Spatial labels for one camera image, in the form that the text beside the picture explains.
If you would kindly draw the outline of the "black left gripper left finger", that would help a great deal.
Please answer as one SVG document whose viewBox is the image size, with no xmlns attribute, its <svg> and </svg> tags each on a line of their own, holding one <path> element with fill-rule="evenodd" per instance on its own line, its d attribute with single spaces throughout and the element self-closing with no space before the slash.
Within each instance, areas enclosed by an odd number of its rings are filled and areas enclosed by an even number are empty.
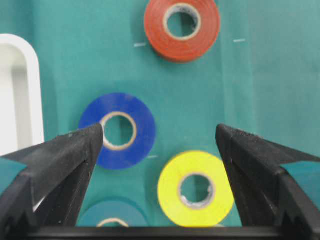
<svg viewBox="0 0 320 240">
<path fill-rule="evenodd" d="M 3 155 L 23 168 L 0 195 L 0 230 L 75 226 L 103 138 L 96 123 Z"/>
</svg>

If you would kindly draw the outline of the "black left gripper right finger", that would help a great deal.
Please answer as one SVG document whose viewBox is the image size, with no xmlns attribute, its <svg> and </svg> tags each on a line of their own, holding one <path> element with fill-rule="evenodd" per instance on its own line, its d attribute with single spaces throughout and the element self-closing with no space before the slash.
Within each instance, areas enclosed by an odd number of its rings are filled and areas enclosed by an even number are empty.
<svg viewBox="0 0 320 240">
<path fill-rule="evenodd" d="M 284 164 L 318 164 L 319 157 L 218 124 L 215 139 L 241 223 L 320 230 L 320 210 Z"/>
</svg>

